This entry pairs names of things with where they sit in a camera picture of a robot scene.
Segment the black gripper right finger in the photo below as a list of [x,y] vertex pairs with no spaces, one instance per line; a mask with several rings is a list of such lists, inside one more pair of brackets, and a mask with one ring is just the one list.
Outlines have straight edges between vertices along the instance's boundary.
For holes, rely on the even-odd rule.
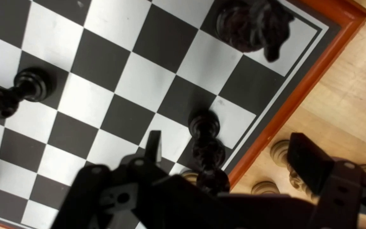
[[334,161],[305,134],[290,135],[290,162],[314,195],[319,195]]

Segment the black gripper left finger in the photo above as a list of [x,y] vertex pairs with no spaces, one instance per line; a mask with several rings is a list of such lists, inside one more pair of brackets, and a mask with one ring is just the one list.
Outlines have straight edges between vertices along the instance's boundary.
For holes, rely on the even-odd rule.
[[156,166],[161,164],[161,133],[159,130],[149,134],[143,157]]

